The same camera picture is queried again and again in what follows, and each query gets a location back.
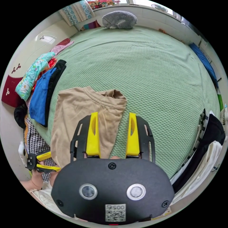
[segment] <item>wall fan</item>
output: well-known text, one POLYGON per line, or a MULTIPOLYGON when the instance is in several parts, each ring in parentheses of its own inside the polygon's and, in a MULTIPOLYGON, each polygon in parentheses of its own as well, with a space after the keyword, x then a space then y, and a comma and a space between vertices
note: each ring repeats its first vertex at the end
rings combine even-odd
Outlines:
POLYGON ((159 10, 159 11, 161 11, 163 13, 167 13, 168 12, 168 10, 165 7, 161 6, 161 5, 152 4, 151 6, 152 6, 152 8, 154 8, 156 10, 159 10))

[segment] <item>camera lens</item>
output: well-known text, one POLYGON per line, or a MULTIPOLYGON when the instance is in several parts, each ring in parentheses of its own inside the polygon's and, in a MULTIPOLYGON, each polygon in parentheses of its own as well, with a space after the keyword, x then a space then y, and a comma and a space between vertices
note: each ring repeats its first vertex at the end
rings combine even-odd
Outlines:
POLYGON ((93 200, 97 196, 97 189, 92 184, 83 184, 79 188, 79 194, 82 198, 86 200, 93 200))
POLYGON ((127 197, 130 200, 140 200, 145 196, 145 194, 146 194, 146 189, 141 184, 131 185, 127 189, 127 197))

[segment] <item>gray plush toy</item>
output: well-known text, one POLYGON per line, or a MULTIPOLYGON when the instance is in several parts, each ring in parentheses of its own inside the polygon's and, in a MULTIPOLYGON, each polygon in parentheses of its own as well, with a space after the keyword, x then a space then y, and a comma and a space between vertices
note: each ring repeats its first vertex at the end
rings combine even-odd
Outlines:
POLYGON ((132 29, 137 23, 137 17, 127 11, 113 11, 102 17, 102 23, 109 29, 132 29))

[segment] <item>toy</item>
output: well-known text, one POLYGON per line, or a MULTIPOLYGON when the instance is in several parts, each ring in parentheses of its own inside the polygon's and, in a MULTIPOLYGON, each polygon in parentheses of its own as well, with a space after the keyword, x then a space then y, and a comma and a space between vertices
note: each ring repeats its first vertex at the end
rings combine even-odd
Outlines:
POLYGON ((102 17, 102 23, 108 29, 131 29, 137 23, 137 17, 127 11, 113 11, 102 17))
POLYGON ((113 0, 99 0, 100 3, 107 2, 108 5, 115 5, 115 2, 113 0))
POLYGON ((99 5, 100 5, 101 7, 106 7, 106 6, 109 6, 108 3, 109 3, 109 2, 100 2, 99 5))
POLYGON ((88 1, 90 7, 95 10, 95 9, 98 9, 99 8, 99 1, 88 1))

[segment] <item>blue clothing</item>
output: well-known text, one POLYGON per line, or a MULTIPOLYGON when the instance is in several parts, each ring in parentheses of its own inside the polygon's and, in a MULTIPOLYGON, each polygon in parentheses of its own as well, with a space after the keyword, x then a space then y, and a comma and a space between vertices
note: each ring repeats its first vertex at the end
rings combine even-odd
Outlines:
POLYGON ((45 125, 45 105, 50 77, 55 72, 56 67, 48 70, 36 82, 36 88, 29 105, 29 114, 36 122, 45 125))
POLYGON ((196 53, 196 55, 198 56, 198 58, 200 59, 202 64, 205 66, 207 72, 209 73, 209 75, 211 77, 211 80, 213 81, 214 85, 216 85, 218 88, 219 85, 218 85, 214 70, 213 70, 211 64, 208 62, 205 55, 201 52, 201 50, 194 43, 190 44, 189 46, 196 53))

